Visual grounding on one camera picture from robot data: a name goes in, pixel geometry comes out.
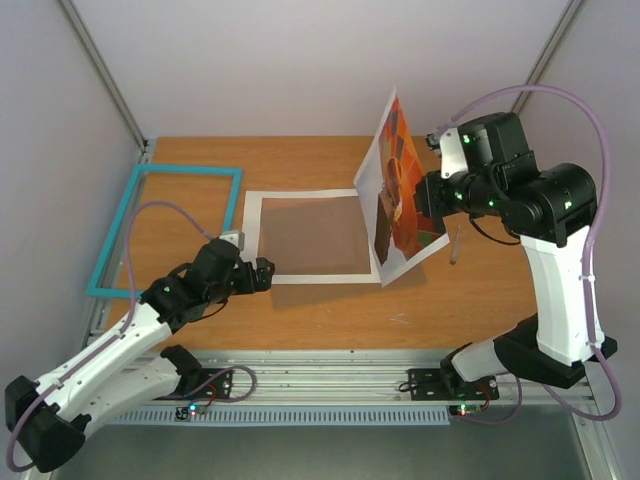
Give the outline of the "balloon photo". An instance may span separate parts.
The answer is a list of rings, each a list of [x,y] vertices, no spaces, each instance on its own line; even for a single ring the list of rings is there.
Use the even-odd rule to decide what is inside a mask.
[[[449,244],[444,222],[415,206],[426,175],[396,90],[354,177],[380,283],[386,287]]]

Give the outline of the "turquoise picture frame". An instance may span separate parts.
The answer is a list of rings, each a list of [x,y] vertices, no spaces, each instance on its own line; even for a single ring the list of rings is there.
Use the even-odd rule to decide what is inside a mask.
[[[120,227],[123,225],[125,215],[129,210],[129,205],[133,198],[134,191],[136,190],[141,177],[149,173],[229,177],[231,179],[231,186],[226,202],[222,228],[224,230],[231,229],[243,177],[243,170],[241,168],[179,164],[137,164],[133,168],[126,183],[115,215],[98,255],[98,259],[89,277],[86,287],[86,294],[89,297],[106,299],[125,299],[129,297],[127,289],[103,287],[101,285],[101,281],[106,268],[109,265],[111,254],[114,251],[114,247],[120,233]]]

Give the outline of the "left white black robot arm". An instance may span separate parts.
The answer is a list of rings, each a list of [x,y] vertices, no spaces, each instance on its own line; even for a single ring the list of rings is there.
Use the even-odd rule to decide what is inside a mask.
[[[239,233],[211,239],[191,262],[134,294],[125,317],[72,359],[36,380],[19,376],[4,393],[10,432],[6,463],[21,471],[14,451],[42,473],[68,462],[105,423],[149,401],[186,400],[200,395],[231,402],[215,384],[225,375],[206,375],[184,347],[164,348],[159,357],[135,371],[124,369],[140,354],[164,342],[190,323],[206,319],[206,309],[223,309],[230,297],[266,292],[275,266],[264,257],[241,259]]]

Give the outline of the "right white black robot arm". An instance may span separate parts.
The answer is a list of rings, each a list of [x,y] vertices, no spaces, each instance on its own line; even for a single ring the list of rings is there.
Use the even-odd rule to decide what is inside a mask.
[[[440,363],[442,387],[461,397],[478,380],[504,373],[572,387],[584,377],[585,362],[618,350],[583,289],[591,270],[582,256],[597,211],[593,178],[571,163],[539,170],[515,113],[432,133],[426,143],[441,167],[417,184],[417,211],[435,221],[461,212],[471,220],[499,218],[513,243],[524,248],[537,306],[513,329],[447,355]]]

